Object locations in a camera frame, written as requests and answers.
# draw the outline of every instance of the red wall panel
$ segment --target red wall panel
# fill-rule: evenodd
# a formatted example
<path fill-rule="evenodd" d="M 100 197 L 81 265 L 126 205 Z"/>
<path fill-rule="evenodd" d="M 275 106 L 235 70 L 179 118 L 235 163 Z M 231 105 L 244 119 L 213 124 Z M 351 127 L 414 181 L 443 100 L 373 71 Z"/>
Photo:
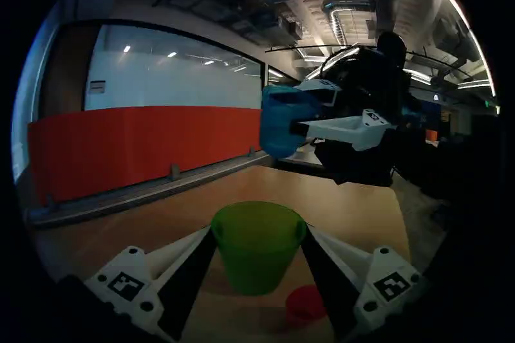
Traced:
<path fill-rule="evenodd" d="M 261 110 L 123 107 L 49 116 L 29 125 L 40 202 L 66 201 L 259 149 Z"/>

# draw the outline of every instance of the wooden table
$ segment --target wooden table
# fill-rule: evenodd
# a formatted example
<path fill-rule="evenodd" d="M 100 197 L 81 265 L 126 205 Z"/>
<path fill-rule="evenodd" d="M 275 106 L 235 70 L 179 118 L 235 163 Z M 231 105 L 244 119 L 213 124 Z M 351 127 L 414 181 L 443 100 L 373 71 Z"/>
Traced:
<path fill-rule="evenodd" d="M 43 263 L 58 279 L 86 279 L 128 245 L 146 252 L 210 223 L 216 211 L 239 201 L 269 201 L 290 207 L 307 222 L 371 252 L 389 245 L 409 261 L 406 229 L 393 190 L 253 166 L 148 205 L 62 228 L 38 231 Z M 288 330 L 284 304 L 295 288 L 313 284 L 298 251 L 279 288 L 260 297 L 232 291 L 216 252 L 183 333 L 184 342 L 333 342 L 328 318 Z"/>

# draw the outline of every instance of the green plastic cup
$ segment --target green plastic cup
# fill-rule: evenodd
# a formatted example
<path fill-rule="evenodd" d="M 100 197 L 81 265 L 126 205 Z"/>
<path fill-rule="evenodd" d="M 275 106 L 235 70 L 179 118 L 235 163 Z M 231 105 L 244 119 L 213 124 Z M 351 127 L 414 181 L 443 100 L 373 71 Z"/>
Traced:
<path fill-rule="evenodd" d="M 296 212 L 260 201 L 226 206 L 211 228 L 229 283 L 242 295 L 274 291 L 306 235 Z"/>

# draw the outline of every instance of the window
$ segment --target window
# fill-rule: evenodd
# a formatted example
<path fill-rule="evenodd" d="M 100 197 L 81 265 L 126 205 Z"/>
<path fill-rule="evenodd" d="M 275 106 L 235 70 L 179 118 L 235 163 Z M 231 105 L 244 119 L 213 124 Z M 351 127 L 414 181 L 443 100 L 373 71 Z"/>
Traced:
<path fill-rule="evenodd" d="M 160 30 L 104 25 L 91 58 L 84 109 L 260 108 L 260 74 L 260 63 L 206 42 Z"/>

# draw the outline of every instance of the red cup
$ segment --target red cup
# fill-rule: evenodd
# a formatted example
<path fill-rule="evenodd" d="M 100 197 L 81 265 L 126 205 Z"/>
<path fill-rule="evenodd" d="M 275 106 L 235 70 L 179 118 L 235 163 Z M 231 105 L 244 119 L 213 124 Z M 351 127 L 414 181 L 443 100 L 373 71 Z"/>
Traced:
<path fill-rule="evenodd" d="M 315 285 L 299 287 L 286 299 L 286 323 L 290 327 L 307 326 L 326 314 L 324 302 Z"/>

